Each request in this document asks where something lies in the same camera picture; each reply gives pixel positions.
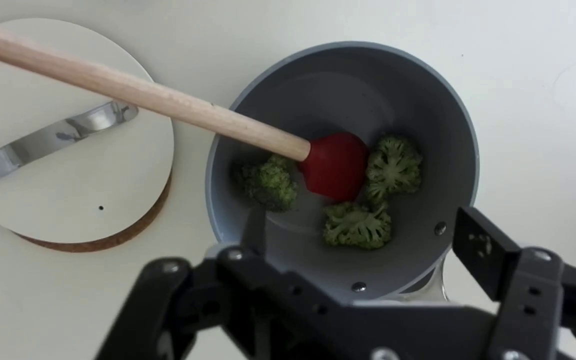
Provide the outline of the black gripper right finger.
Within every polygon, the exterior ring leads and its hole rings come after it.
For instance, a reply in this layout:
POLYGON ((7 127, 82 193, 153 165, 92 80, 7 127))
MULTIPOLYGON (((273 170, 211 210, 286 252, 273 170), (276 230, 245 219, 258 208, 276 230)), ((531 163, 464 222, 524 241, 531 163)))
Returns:
POLYGON ((498 303, 487 360, 572 360, 559 351, 559 332, 576 338, 576 266, 517 243, 478 208, 456 212, 453 250, 498 303))

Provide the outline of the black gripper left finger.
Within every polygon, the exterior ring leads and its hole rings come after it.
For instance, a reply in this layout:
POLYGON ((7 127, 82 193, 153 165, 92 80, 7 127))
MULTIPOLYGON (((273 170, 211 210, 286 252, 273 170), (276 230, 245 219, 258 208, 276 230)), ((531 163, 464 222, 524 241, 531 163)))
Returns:
POLYGON ((197 266, 158 258, 140 269, 95 360, 189 360, 211 328, 248 360, 370 360, 381 335, 369 314, 250 250, 197 266))

